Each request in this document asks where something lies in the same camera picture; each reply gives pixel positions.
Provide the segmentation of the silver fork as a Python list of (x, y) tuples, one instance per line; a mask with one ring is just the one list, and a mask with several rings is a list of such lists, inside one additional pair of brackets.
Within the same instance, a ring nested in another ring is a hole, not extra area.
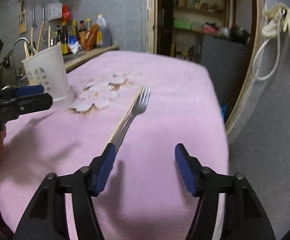
[(119, 148), (121, 147), (124, 137), (126, 136), (126, 133), (132, 124), (133, 120), (143, 114), (149, 103), (150, 99), (150, 86), (144, 86), (144, 90), (139, 95), (137, 101), (134, 103), (131, 111), (127, 115), (127, 117), (124, 119), (123, 123), (121, 124), (118, 132), (116, 133), (114, 140), (112, 144), (114, 144), (116, 148), (116, 152), (118, 152)]

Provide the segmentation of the silver spoon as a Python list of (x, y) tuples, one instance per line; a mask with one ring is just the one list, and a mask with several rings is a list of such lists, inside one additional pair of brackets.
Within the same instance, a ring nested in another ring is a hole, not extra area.
[(36, 49), (32, 45), (29, 45), (28, 46), (28, 49), (29, 49), (29, 51), (30, 51), (30, 53), (31, 53), (32, 56), (34, 56), (34, 55), (37, 54)]

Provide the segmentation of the bamboo chopstick long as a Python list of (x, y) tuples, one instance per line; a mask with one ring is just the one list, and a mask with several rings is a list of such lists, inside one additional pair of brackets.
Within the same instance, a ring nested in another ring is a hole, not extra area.
[(34, 28), (31, 27), (31, 30), (30, 30), (30, 44), (32, 47), (34, 47)]

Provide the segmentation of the chrome sink faucet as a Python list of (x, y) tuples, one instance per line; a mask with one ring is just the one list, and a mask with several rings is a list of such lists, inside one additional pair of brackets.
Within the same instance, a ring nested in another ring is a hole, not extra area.
[(14, 70), (14, 74), (16, 77), (16, 80), (20, 82), (22, 78), (22, 71), (21, 71), (21, 64), (19, 63), (20, 60), (20, 52), (17, 52), (17, 50), (20, 48), (20, 45), (30, 45), (30, 41), (26, 37), (20, 37), (16, 39), (10, 50), (8, 51), (7, 55), (3, 59), (3, 67), (9, 68), (12, 67)]

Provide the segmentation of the wooden counter edge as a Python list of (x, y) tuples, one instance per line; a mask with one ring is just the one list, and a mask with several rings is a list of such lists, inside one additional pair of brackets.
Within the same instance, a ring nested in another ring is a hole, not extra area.
[(91, 59), (94, 59), (108, 51), (119, 50), (119, 45), (113, 45), (107, 48), (95, 48), (88, 52), (81, 51), (74, 55), (72, 59), (65, 63), (65, 70), (66, 73), (70, 73), (71, 71), (75, 70), (82, 64), (88, 62)]

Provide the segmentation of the pink floral tablecloth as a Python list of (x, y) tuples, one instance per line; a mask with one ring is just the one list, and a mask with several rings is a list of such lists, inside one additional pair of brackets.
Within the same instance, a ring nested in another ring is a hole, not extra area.
[(123, 75), (118, 96), (101, 110), (49, 110), (6, 125), (0, 163), (0, 212), (15, 230), (49, 172), (62, 176), (100, 155), (139, 88), (150, 86), (146, 111), (131, 124), (105, 190), (93, 199), (106, 239), (185, 239), (197, 199), (186, 190), (174, 150), (218, 173), (229, 168), (224, 121), (207, 70), (171, 57), (110, 51), (68, 75), (79, 95), (92, 80)]

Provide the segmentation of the dark soy sauce bottle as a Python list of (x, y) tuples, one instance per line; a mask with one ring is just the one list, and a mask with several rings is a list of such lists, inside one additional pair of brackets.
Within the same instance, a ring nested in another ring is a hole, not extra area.
[(59, 44), (62, 42), (62, 38), (63, 35), (62, 35), (62, 31), (61, 31), (61, 28), (60, 28), (60, 25), (57, 25), (57, 35), (56, 35), (56, 38), (55, 38), (55, 41), (56, 41), (56, 44)]

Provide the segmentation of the white blue salt bag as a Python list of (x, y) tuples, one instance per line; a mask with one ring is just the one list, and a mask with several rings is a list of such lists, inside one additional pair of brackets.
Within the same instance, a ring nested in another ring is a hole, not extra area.
[(73, 35), (69, 35), (68, 37), (68, 47), (71, 53), (74, 55), (82, 51), (81, 44), (79, 43), (78, 39)]

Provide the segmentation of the yellow label sauce bottle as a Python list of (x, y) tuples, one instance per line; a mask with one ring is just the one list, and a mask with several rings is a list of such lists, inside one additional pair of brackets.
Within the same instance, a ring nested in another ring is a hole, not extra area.
[(67, 54), (70, 54), (70, 49), (68, 46), (69, 34), (68, 34), (67, 25), (65, 21), (62, 22), (62, 34), (63, 34), (63, 38), (61, 41), (61, 50), (62, 50), (63, 55), (67, 55)]

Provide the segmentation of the orange snack bag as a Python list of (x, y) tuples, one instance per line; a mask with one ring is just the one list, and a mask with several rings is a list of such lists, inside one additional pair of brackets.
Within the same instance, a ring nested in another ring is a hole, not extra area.
[(99, 25), (97, 23), (90, 27), (83, 45), (84, 51), (90, 51), (93, 49), (98, 34), (98, 27)]

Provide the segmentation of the red cap sauce bottle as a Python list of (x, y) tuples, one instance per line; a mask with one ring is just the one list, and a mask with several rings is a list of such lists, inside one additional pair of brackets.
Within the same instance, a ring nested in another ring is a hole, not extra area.
[(84, 24), (84, 20), (80, 21), (80, 28), (79, 28), (79, 39), (80, 39), (80, 44), (83, 47), (85, 38), (86, 38), (87, 30)]

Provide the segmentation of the red plastic bag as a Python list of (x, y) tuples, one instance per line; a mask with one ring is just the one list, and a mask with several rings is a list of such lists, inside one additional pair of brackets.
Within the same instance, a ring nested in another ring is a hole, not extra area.
[(69, 23), (71, 19), (71, 12), (66, 5), (62, 5), (62, 17), (61, 21)]

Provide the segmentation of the black wok on cabinet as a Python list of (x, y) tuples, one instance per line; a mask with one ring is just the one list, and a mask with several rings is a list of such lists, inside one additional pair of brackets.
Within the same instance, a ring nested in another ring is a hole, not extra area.
[(233, 26), (230, 31), (230, 40), (232, 42), (248, 44), (250, 34), (240, 26)]

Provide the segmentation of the green box on shelf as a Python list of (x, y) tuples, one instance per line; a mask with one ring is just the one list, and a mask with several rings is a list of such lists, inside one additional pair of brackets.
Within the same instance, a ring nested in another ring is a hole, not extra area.
[(174, 28), (182, 30), (191, 30), (192, 23), (187, 20), (174, 20)]

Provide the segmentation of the white wall socket box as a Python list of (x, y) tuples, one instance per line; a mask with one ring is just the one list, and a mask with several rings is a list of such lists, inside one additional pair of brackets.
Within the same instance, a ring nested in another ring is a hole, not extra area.
[(48, 21), (62, 18), (62, 3), (48, 4)]

